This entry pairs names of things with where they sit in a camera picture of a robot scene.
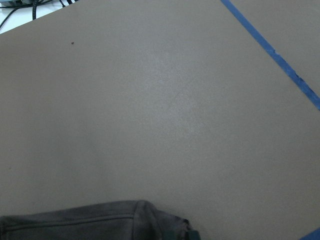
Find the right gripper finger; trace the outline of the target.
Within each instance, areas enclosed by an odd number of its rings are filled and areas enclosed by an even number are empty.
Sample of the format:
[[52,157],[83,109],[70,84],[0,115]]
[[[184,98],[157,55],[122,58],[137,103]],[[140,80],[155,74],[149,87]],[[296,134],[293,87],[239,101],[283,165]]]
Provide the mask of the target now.
[[187,232],[187,240],[201,240],[200,233],[197,230],[189,230]]

